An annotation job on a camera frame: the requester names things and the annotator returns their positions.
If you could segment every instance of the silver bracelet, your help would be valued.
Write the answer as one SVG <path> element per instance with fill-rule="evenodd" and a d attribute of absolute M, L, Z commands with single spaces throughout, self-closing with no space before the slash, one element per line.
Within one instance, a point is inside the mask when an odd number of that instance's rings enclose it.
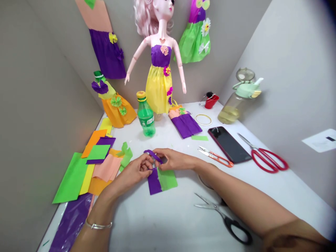
<path fill-rule="evenodd" d="M 85 225 L 89 226 L 91 229 L 105 229 L 105 228 L 111 228 L 112 227 L 112 222 L 107 225 L 107 226 L 103 226 L 103 225 L 97 225 L 96 223 L 93 223 L 92 225 L 90 225 L 88 223 L 88 220 L 85 220 Z"/>

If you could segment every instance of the water bottle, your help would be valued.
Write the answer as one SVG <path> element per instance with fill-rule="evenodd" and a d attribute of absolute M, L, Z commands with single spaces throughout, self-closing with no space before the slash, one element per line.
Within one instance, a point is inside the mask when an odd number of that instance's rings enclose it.
<path fill-rule="evenodd" d="M 147 103 L 145 91 L 139 91 L 136 94 L 139 102 L 138 118 L 142 126 L 143 134 L 146 137 L 152 137 L 155 134 L 154 113 Z"/>

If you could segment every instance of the phone screen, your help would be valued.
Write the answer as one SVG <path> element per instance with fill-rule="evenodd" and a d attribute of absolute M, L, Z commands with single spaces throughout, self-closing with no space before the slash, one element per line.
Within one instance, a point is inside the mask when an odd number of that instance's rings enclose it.
<path fill-rule="evenodd" d="M 209 134 L 217 142 L 221 150 L 233 163 L 251 160 L 249 153 L 227 132 L 224 127 L 209 129 Z"/>

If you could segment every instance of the red cup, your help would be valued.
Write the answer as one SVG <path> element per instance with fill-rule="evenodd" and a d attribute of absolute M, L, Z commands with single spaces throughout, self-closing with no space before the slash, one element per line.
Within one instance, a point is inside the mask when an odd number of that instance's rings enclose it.
<path fill-rule="evenodd" d="M 211 98 L 208 98 L 205 102 L 205 108 L 206 109 L 212 109 L 212 107 L 215 105 L 215 103 L 219 100 L 219 97 L 217 95 L 213 95 Z"/>

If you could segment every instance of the human hand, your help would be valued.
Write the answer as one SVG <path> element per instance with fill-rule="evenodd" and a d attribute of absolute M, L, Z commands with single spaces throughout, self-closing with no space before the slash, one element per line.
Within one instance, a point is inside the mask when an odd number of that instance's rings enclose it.
<path fill-rule="evenodd" d="M 181 152 L 177 152 L 172 149 L 155 149 L 153 152 L 159 157 L 165 157 L 168 161 L 165 164 L 159 164 L 158 161 L 155 161 L 155 165 L 160 168 L 160 170 L 187 170 L 194 169 L 196 165 L 200 162 L 204 162 L 201 159 L 198 159 Z"/>
<path fill-rule="evenodd" d="M 141 180 L 152 174 L 153 159 L 148 154 L 142 154 L 137 159 L 125 167 L 125 169 L 117 176 L 114 181 L 108 185 L 107 190 L 112 191 L 117 196 L 121 196 Z"/>

